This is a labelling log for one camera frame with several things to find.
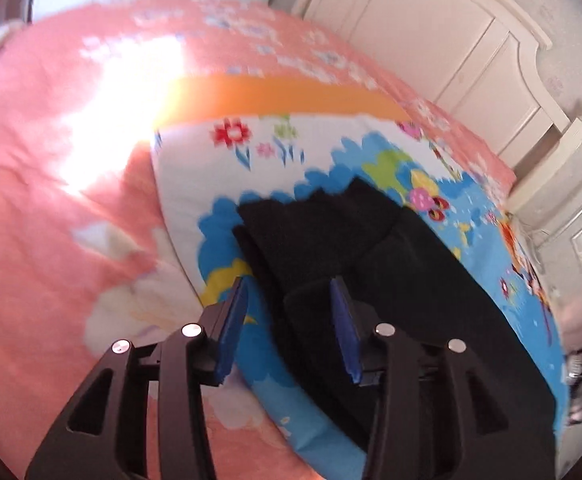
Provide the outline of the black pants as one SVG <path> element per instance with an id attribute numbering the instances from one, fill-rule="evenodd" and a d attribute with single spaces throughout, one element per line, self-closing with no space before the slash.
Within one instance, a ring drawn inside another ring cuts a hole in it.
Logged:
<path id="1" fill-rule="evenodd" d="M 338 194 L 242 204 L 234 236 L 263 291 L 286 366 L 334 424 L 367 454 L 378 386 L 347 374 L 330 281 L 412 339 L 463 340 L 534 419 L 552 427 L 556 402 L 519 337 L 483 287 L 409 208 L 355 179 Z"/>

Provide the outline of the pink floral bed sheet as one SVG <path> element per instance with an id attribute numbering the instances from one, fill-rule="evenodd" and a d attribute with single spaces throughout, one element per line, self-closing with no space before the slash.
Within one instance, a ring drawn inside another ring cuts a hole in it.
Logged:
<path id="1" fill-rule="evenodd" d="M 0 460 L 22 478 L 111 340 L 196 307 L 157 203 L 149 137 L 193 117 L 187 83 L 358 96 L 411 119 L 496 204 L 513 171 L 458 120 L 337 36 L 257 2 L 90 3 L 0 47 Z"/>

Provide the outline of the blue cartoon print blanket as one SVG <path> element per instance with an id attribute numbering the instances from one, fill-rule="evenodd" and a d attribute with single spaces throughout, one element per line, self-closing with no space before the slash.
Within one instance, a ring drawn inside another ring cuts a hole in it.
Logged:
<path id="1" fill-rule="evenodd" d="M 504 315 L 556 402 L 558 440 L 568 389 L 546 295 L 512 229 L 477 178 L 411 119 L 365 107 L 358 96 L 294 103 L 289 90 L 237 98 L 225 82 L 187 83 L 193 117 L 154 126 L 152 159 L 168 235 L 204 306 L 248 283 L 238 370 L 293 452 L 326 479 L 365 479 L 367 454 L 296 381 L 278 351 L 263 291 L 234 228 L 254 200 L 338 194 L 361 179 L 418 214 Z"/>

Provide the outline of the white wooden headboard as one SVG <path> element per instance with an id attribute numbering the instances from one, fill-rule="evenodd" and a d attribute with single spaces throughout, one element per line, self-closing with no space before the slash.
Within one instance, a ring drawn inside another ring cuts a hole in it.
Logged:
<path id="1" fill-rule="evenodd" d="M 369 55 L 511 168 L 556 132 L 556 145 L 515 183 L 511 212 L 582 145 L 582 105 L 568 117 L 538 73 L 538 52 L 552 41 L 514 0 L 295 0 L 292 12 Z"/>

